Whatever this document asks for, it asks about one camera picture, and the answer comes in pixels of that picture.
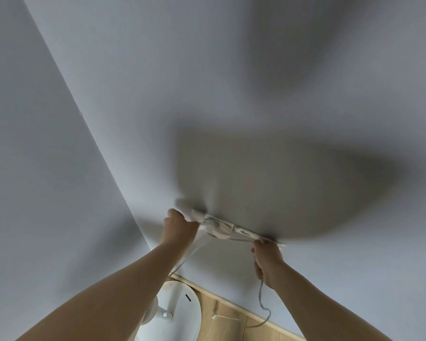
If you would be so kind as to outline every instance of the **person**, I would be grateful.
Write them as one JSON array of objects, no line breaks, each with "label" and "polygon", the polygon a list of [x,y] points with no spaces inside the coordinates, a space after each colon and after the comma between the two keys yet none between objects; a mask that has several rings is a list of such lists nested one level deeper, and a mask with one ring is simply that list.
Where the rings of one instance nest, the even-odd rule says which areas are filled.
[{"label": "person", "polygon": [[[198,228],[170,209],[159,246],[71,298],[18,341],[128,341]],[[391,341],[286,264],[275,244],[255,241],[252,252],[257,277],[278,293],[307,341]]]}]

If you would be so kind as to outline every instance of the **person's right arm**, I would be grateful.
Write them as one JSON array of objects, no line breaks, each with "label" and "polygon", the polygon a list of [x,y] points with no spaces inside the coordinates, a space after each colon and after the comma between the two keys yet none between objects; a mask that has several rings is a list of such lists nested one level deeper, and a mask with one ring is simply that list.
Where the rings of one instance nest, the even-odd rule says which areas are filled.
[{"label": "person's right arm", "polygon": [[391,341],[289,267],[275,244],[255,241],[252,251],[258,278],[278,293],[307,341]]}]

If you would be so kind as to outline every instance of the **round white base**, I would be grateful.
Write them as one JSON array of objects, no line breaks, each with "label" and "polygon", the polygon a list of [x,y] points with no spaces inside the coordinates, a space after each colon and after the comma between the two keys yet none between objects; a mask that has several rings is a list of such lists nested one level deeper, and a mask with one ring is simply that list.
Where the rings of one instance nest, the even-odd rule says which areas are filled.
[{"label": "round white base", "polygon": [[196,341],[202,322],[199,298],[193,289],[179,281],[167,281],[158,293],[158,305],[172,313],[167,323],[154,317],[140,326],[137,341]]}]

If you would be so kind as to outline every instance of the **gray wall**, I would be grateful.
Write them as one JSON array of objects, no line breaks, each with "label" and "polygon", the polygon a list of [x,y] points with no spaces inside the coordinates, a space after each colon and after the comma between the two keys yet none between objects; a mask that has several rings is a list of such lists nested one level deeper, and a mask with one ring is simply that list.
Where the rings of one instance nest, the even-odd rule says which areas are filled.
[{"label": "gray wall", "polygon": [[[191,201],[426,340],[426,0],[25,1],[150,247]],[[252,261],[217,241],[182,274],[261,313]]]},{"label": "gray wall", "polygon": [[0,0],[0,341],[147,251],[23,0]]}]

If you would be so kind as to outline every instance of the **wooden baseboard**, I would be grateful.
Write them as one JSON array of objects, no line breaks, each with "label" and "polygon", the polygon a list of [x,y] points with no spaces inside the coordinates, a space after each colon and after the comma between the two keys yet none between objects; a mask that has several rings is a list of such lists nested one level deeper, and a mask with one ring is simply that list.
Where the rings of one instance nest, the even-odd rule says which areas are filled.
[{"label": "wooden baseboard", "polygon": [[[228,307],[231,307],[232,309],[235,309],[235,310],[243,313],[246,316],[255,319],[258,322],[263,322],[265,320],[261,316],[256,315],[254,312],[251,312],[251,311],[249,311],[249,310],[247,310],[247,309],[245,309],[245,308],[243,308],[241,306],[238,306],[237,304],[234,304],[231,301],[228,301],[227,299],[224,299],[224,298],[222,298],[220,296],[217,296],[215,293],[207,291],[205,288],[200,287],[200,286],[196,285],[195,283],[193,283],[193,282],[191,282],[189,280],[186,280],[184,277],[182,277],[180,275],[172,274],[171,277],[173,279],[175,279],[175,280],[178,280],[178,281],[181,281],[181,282],[187,284],[188,286],[191,286],[193,289],[198,290],[200,293],[203,293],[206,296],[208,296],[210,298],[213,298],[213,299],[221,302],[222,304],[224,304],[224,305],[226,305]],[[296,333],[290,332],[289,330],[284,329],[283,327],[278,326],[276,323],[268,321],[266,323],[266,325],[269,326],[270,328],[273,328],[274,330],[277,330],[278,332],[280,332],[280,333],[282,333],[284,335],[287,335],[287,336],[293,338],[294,340],[297,340],[297,341],[306,341],[306,339],[303,338],[302,336],[300,336],[300,335],[298,335]]]}]

